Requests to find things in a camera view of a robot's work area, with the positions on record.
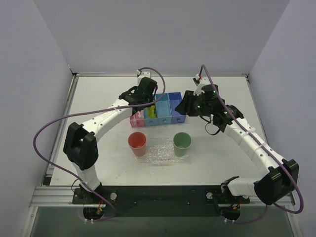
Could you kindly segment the large green toothpaste tube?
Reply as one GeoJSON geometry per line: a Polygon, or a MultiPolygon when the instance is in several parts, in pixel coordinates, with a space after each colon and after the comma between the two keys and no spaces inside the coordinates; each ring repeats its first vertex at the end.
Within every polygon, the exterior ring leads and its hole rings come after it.
{"type": "Polygon", "coordinates": [[[156,111],[156,106],[152,105],[147,108],[147,117],[154,119],[157,118],[157,111],[156,111]]]}

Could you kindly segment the green plastic cup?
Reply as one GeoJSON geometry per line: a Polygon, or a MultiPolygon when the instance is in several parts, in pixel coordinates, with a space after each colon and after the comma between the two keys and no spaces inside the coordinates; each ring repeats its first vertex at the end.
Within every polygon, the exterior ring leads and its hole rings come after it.
{"type": "Polygon", "coordinates": [[[174,153],[178,157],[183,157],[188,153],[192,139],[188,133],[179,132],[173,137],[174,153]]]}

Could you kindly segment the orange plastic cup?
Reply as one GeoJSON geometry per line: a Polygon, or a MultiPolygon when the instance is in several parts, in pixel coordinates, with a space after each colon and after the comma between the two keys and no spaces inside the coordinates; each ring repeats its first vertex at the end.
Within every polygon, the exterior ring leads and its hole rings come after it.
{"type": "Polygon", "coordinates": [[[132,152],[137,157],[142,157],[146,153],[146,136],[144,133],[141,132],[134,132],[130,134],[128,138],[128,144],[132,150],[132,152]]]}

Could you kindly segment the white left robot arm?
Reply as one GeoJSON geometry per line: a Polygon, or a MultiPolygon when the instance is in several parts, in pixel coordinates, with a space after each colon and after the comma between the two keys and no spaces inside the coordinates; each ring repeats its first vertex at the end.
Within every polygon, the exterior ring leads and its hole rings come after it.
{"type": "Polygon", "coordinates": [[[155,80],[143,77],[137,86],[123,92],[109,107],[109,111],[81,124],[73,122],[69,125],[63,152],[81,179],[79,194],[88,202],[98,202],[102,194],[102,184],[94,166],[99,157],[98,141],[121,121],[153,102],[157,88],[155,80]]]}

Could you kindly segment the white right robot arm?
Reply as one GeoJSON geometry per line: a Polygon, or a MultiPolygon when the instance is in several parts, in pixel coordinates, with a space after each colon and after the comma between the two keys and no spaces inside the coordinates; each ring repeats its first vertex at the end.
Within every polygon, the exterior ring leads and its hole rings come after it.
{"type": "Polygon", "coordinates": [[[190,117],[213,118],[213,125],[232,138],[259,170],[261,179],[235,176],[226,180],[222,183],[223,194],[258,197],[264,204],[272,205],[294,190],[299,165],[274,152],[235,106],[223,106],[216,95],[217,88],[209,84],[202,87],[200,94],[185,91],[175,110],[190,117]]]}

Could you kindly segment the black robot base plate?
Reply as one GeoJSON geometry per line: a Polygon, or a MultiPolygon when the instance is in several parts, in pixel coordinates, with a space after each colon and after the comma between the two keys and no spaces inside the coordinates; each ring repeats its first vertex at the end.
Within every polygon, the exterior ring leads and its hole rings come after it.
{"type": "Polygon", "coordinates": [[[249,198],[233,197],[219,185],[101,186],[99,196],[76,188],[72,203],[83,206],[86,219],[101,217],[217,217],[240,216],[249,198]]]}

